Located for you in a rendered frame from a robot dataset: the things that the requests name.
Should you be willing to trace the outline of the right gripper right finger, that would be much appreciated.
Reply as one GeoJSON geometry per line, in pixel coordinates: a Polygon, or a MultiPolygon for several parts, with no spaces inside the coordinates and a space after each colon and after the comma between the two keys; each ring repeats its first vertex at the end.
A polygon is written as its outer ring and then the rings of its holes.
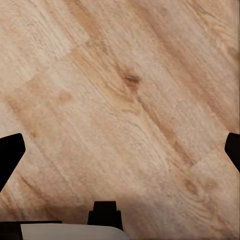
{"type": "Polygon", "coordinates": [[[225,152],[240,172],[240,134],[228,134],[225,152]]]}

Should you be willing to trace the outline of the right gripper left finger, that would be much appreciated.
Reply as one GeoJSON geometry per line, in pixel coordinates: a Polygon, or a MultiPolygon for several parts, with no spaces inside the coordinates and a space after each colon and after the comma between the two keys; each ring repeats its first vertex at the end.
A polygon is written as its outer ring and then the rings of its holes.
{"type": "Polygon", "coordinates": [[[26,151],[21,133],[0,139],[0,192],[26,151]]]}

